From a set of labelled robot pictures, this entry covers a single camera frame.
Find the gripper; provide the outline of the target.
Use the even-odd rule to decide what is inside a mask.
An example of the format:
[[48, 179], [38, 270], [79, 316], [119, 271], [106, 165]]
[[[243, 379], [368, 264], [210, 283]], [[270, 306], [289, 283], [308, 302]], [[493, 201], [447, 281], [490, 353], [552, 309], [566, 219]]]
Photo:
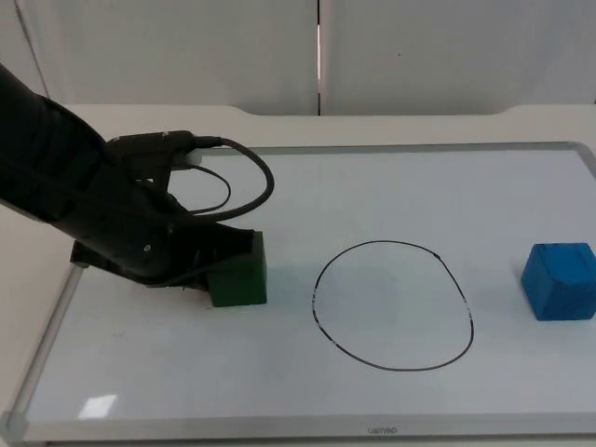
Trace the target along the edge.
[[[124, 182], [114, 191], [68, 190], [70, 262], [96, 267], [149, 287], [210, 293], [199, 247], [207, 228], [192, 211], [149, 182]], [[262, 251], [262, 233], [223, 224], [212, 228], [217, 256]]]

